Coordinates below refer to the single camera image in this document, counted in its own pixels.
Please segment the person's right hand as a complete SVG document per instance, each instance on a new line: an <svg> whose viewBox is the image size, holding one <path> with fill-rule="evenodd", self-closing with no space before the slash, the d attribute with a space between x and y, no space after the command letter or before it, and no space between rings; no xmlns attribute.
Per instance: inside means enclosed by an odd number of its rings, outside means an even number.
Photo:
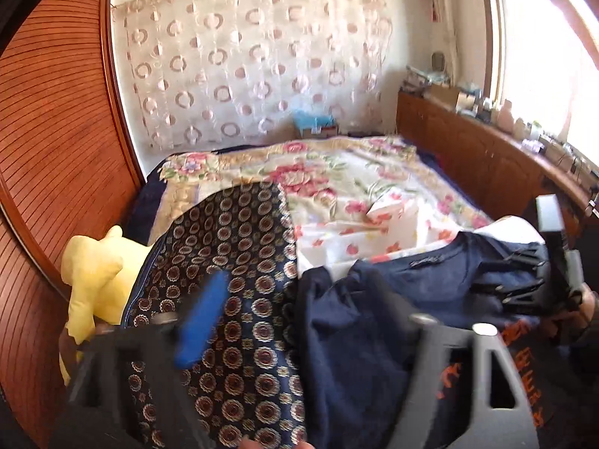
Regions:
<svg viewBox="0 0 599 449"><path fill-rule="evenodd" d="M596 296L586 285L582 287L582 300L576 310L564 310L559 312L550 322L563 336L574 336L585 330L594 317L596 307Z"/></svg>

